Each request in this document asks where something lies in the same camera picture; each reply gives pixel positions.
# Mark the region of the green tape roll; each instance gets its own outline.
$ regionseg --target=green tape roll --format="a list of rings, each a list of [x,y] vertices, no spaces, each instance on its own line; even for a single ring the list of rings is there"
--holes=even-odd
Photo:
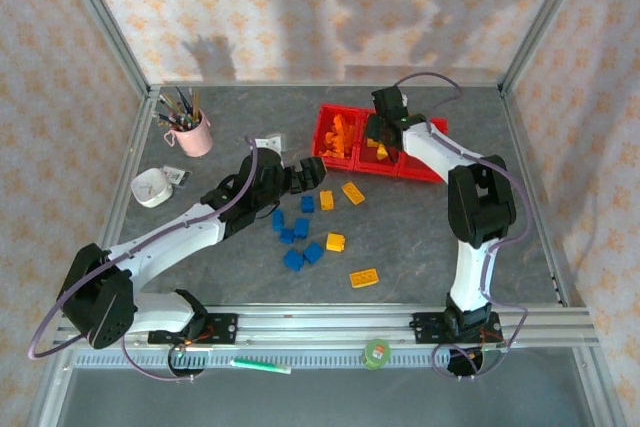
[[[389,362],[391,348],[386,340],[373,339],[364,348],[364,366],[369,370],[375,370]]]

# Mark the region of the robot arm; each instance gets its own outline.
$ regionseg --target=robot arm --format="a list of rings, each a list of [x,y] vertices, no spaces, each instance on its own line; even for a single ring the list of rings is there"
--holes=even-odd
[[[277,143],[258,140],[256,144],[257,167],[252,179],[248,180],[253,159],[248,156],[238,174],[225,178],[180,217],[108,251],[90,244],[78,252],[59,297],[91,271],[124,257],[82,286],[62,306],[92,347],[107,347],[127,332],[167,331],[180,333],[186,340],[200,335],[207,312],[191,294],[182,290],[169,294],[140,290],[185,257],[244,229],[262,209],[277,205],[284,194],[313,189],[324,179],[322,159],[304,159],[300,169],[284,167]],[[227,206],[247,181],[248,190]]]
[[[452,340],[474,335],[491,313],[481,287],[483,264],[488,259],[485,285],[489,286],[495,261],[490,247],[507,235],[516,219],[509,182],[479,164],[480,155],[449,139],[423,116],[409,115],[407,98],[397,86],[373,92],[373,103],[376,115],[369,117],[367,137],[383,142],[392,160],[397,152],[405,152],[448,184],[449,225],[458,239],[458,260],[445,320]],[[505,168],[497,155],[485,160]]]

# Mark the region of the black bracket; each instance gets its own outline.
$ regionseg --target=black bracket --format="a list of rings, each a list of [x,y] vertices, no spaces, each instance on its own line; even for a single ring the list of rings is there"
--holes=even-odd
[[[203,333],[209,333],[206,337],[197,340],[199,346],[203,345],[233,345],[238,334],[238,314],[207,314]],[[149,332],[147,343],[150,345],[178,345],[184,342],[182,332],[168,332],[156,330]]]
[[[409,327],[413,329],[416,344],[482,344],[504,343],[500,317],[496,312],[491,312],[489,319],[482,328],[463,337],[454,337],[445,320],[444,312],[416,312]]]

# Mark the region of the red tray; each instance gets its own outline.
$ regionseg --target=red tray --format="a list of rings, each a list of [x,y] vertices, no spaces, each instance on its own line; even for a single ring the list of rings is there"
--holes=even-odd
[[[388,158],[382,161],[376,158],[376,149],[374,147],[367,147],[367,139],[364,135],[367,118],[374,112],[374,110],[368,109],[324,104],[320,108],[316,131],[313,135],[312,155],[321,156],[322,152],[326,150],[324,145],[325,134],[331,130],[333,117],[336,114],[342,114],[347,123],[356,126],[356,138],[353,143],[351,157],[348,159],[323,157],[327,167],[352,172],[367,172],[388,177],[422,180],[425,182],[442,182],[442,179],[433,170],[419,160],[409,157],[404,152],[400,153],[398,162],[395,164]],[[446,119],[431,119],[431,121],[443,134],[449,132]]]

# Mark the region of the patterned wallpaper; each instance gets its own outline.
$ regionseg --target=patterned wallpaper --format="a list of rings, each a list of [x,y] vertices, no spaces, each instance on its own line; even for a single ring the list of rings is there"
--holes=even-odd
[[[107,0],[151,83],[495,82],[542,0]]]
[[[640,426],[640,0],[565,0],[516,88],[537,193]]]
[[[138,106],[81,0],[0,0],[0,424],[24,425],[33,331],[97,240]]]

